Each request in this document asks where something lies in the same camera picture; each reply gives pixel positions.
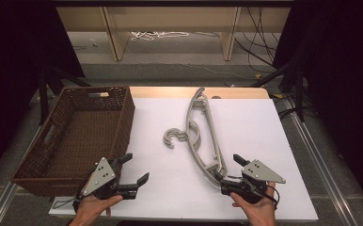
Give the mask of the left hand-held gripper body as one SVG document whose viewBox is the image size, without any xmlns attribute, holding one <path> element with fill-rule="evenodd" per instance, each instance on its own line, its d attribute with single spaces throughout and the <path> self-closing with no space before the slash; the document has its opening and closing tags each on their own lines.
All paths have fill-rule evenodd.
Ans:
<svg viewBox="0 0 363 226">
<path fill-rule="evenodd" d="M 120 185 L 117 182 L 118 175 L 115 170 L 121 165 L 118 158 L 108 160 L 103 157 L 89 174 L 87 182 L 82 185 L 81 198 L 93 195 L 99 200 L 106 200 L 120 195 L 124 200 L 134 200 L 138 184 Z"/>
</svg>

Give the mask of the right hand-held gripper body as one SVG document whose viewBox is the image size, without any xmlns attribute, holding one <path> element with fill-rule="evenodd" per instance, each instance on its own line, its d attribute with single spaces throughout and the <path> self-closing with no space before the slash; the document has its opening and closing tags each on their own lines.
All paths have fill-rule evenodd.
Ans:
<svg viewBox="0 0 363 226">
<path fill-rule="evenodd" d="M 258 159 L 250 161 L 248 165 L 242 167 L 241 173 L 242 176 L 239 177 L 239 182 L 222 180 L 220 187 L 223 195 L 229 195 L 231 192 L 234 192 L 243 197 L 247 202 L 255 204 L 263 198 L 269 198 L 266 194 L 269 182 L 286 183 L 284 178 Z M 272 201 L 278 204 L 279 199 L 272 198 Z"/>
</svg>

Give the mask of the brown wicker basket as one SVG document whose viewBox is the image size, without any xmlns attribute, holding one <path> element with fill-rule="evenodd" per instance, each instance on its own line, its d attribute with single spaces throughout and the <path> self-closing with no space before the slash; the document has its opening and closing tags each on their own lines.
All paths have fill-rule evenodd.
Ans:
<svg viewBox="0 0 363 226">
<path fill-rule="evenodd" d="M 11 182 L 35 196 L 74 195 L 96 161 L 126 154 L 133 120 L 128 87 L 63 89 Z"/>
</svg>

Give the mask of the person's left hand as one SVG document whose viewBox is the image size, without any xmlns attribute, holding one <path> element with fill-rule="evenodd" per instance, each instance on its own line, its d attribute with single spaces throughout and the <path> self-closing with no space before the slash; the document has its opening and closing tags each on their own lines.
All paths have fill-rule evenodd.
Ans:
<svg viewBox="0 0 363 226">
<path fill-rule="evenodd" d="M 106 200 L 99 200 L 95 196 L 89 196 L 82 199 L 74 218 L 96 220 L 102 212 L 108 217 L 111 216 L 111 207 L 121 202 L 123 198 L 120 195 L 113 196 Z"/>
</svg>

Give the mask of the person's right hand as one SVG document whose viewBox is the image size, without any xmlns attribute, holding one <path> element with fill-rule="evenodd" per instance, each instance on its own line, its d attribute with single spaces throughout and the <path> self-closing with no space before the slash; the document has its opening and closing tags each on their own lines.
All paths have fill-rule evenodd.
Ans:
<svg viewBox="0 0 363 226">
<path fill-rule="evenodd" d="M 266 194 L 269 198 L 263 198 L 261 201 L 251 204 L 247 202 L 243 197 L 237 193 L 231 192 L 230 197 L 233 200 L 233 207 L 240 207 L 247 218 L 251 221 L 261 218 L 274 218 L 275 217 L 275 203 L 272 201 L 274 197 L 274 187 L 275 183 L 269 183 L 270 188 L 266 190 Z"/>
</svg>

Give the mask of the white table mat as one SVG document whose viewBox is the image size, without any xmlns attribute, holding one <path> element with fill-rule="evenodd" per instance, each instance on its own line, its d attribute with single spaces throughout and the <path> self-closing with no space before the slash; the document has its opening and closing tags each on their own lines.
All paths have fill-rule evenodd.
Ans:
<svg viewBox="0 0 363 226">
<path fill-rule="evenodd" d="M 149 180 L 135 200 L 115 205 L 116 219 L 166 221 L 244 221 L 246 216 L 232 207 L 230 197 L 213 186 L 198 168 L 186 142 L 174 139 L 167 148 L 165 131 L 185 128 L 189 106 L 187 98 L 137 98 L 128 147 L 133 158 L 123 168 L 120 181 L 135 182 L 143 174 Z M 214 129 L 210 131 L 204 113 L 193 118 L 199 124 L 200 156 L 213 160 L 217 142 L 227 164 L 228 173 L 238 176 L 241 167 L 235 154 L 247 160 L 259 159 L 284 178 L 277 186 L 280 201 L 276 219 L 283 222 L 317 220 L 303 177 L 297 167 L 275 105 L 270 99 L 213 99 L 209 102 Z"/>
</svg>

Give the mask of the black tripod stand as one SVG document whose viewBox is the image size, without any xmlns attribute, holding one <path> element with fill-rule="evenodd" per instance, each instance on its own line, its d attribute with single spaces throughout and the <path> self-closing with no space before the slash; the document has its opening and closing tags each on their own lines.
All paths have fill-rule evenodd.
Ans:
<svg viewBox="0 0 363 226">
<path fill-rule="evenodd" d="M 40 96 L 40 125 L 43 125 L 49 116 L 49 104 L 47 88 L 58 95 L 64 88 L 62 79 L 66 79 L 80 87 L 89 87 L 89 84 L 76 76 L 73 76 L 58 67 L 45 67 L 39 74 L 39 96 Z"/>
<path fill-rule="evenodd" d="M 279 89 L 281 92 L 295 90 L 295 102 L 292 110 L 296 113 L 300 121 L 304 121 L 303 116 L 303 66 L 297 60 L 291 60 L 273 73 L 250 85 L 251 88 L 259 88 L 273 79 L 283 76 Z"/>
</svg>

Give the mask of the light wooden shelf unit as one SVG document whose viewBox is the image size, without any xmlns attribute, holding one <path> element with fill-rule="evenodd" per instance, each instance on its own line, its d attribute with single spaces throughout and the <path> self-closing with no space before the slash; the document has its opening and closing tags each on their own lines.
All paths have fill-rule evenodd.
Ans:
<svg viewBox="0 0 363 226">
<path fill-rule="evenodd" d="M 132 31 L 215 32 L 223 58 L 231 60 L 235 34 L 262 27 L 283 31 L 290 8 L 265 7 L 58 7 L 68 32 L 104 32 L 115 61 L 122 60 Z"/>
</svg>

